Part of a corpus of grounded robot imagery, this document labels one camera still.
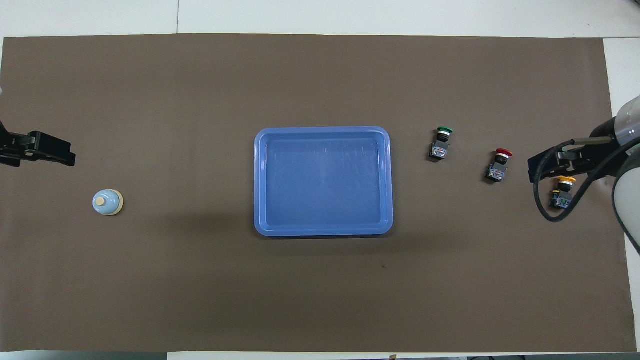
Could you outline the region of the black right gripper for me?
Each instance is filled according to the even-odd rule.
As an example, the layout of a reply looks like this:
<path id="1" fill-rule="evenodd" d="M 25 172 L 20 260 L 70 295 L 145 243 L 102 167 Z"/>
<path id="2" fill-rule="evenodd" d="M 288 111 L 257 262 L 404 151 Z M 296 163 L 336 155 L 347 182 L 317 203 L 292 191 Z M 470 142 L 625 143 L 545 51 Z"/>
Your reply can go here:
<path id="1" fill-rule="evenodd" d="M 615 177 L 612 166 L 598 166 L 616 149 L 615 119 L 610 119 L 596 127 L 589 137 L 574 139 L 573 143 L 562 146 L 556 155 L 550 155 L 547 160 L 551 149 L 528 158 L 529 182 L 534 183 L 537 173 L 541 174 L 542 180 L 552 171 L 559 176 L 585 175 L 580 186 L 590 187 L 605 177 Z"/>

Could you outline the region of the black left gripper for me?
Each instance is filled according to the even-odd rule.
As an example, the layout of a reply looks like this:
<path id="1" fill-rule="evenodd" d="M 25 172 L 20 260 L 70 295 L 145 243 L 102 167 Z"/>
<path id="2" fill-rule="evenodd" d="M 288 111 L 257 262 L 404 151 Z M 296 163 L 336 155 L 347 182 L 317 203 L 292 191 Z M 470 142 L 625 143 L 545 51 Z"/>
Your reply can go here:
<path id="1" fill-rule="evenodd" d="M 68 141 L 43 132 L 30 136 L 9 132 L 0 120 L 0 164 L 20 167 L 22 160 L 48 161 L 74 167 L 76 154 Z"/>

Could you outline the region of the yellow push button switch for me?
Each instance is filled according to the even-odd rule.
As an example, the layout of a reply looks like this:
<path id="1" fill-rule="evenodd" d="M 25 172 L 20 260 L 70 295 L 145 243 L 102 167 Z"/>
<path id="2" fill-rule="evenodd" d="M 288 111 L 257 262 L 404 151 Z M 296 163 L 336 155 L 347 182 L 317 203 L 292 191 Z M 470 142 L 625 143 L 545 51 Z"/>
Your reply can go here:
<path id="1" fill-rule="evenodd" d="M 555 188 L 550 193 L 549 207 L 566 210 L 572 202 L 573 195 L 570 192 L 577 180 L 567 176 L 558 176 L 555 180 Z"/>

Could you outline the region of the red push button switch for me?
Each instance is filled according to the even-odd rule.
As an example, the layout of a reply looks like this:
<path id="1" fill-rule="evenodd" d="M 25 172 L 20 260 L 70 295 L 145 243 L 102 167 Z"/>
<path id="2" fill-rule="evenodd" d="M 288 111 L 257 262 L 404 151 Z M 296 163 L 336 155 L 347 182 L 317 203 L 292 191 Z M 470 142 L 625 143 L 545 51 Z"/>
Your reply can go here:
<path id="1" fill-rule="evenodd" d="M 505 148 L 496 148 L 493 153 L 493 160 L 487 166 L 484 179 L 491 183 L 500 183 L 505 180 L 508 171 L 507 163 L 514 154 Z"/>

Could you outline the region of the light blue call bell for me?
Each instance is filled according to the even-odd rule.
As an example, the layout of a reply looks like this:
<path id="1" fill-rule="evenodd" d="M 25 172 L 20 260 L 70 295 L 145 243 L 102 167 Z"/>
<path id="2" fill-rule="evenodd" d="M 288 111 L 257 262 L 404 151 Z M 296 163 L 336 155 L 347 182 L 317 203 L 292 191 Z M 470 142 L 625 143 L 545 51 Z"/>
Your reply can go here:
<path id="1" fill-rule="evenodd" d="M 115 216 L 124 208 L 124 197 L 115 189 L 103 189 L 94 194 L 93 209 L 100 215 Z"/>

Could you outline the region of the green push button switch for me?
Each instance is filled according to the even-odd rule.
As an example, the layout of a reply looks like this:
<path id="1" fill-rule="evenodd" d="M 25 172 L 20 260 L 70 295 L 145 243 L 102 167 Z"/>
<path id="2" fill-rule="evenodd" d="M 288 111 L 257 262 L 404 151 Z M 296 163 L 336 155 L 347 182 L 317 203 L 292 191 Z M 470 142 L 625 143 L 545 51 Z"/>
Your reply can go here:
<path id="1" fill-rule="evenodd" d="M 436 161 L 445 160 L 449 148 L 450 137 L 454 133 L 454 130 L 447 126 L 439 126 L 435 130 L 434 142 L 430 146 L 428 157 Z"/>

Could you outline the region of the blue plastic tray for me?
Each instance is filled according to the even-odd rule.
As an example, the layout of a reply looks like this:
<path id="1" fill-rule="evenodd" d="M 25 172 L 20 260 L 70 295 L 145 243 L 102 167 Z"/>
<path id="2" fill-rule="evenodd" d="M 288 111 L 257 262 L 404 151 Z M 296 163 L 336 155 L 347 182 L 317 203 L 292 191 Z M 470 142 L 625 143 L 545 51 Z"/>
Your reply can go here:
<path id="1" fill-rule="evenodd" d="M 263 129 L 253 198 L 265 237 L 384 235 L 394 224 L 391 137 L 379 126 Z"/>

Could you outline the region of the brown table mat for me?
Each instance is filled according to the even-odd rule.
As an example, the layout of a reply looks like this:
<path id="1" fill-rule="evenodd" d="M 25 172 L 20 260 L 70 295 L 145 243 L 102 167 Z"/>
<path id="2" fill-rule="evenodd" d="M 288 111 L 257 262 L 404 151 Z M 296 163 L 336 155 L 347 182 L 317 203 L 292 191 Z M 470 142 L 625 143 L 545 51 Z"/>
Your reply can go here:
<path id="1" fill-rule="evenodd" d="M 77 155 L 0 165 L 0 352 L 636 350 L 611 180 L 560 223 L 528 180 L 611 118 L 601 39 L 9 38 L 0 87 L 7 130 Z M 294 126 L 386 130 L 389 232 L 256 231 L 254 139 Z"/>

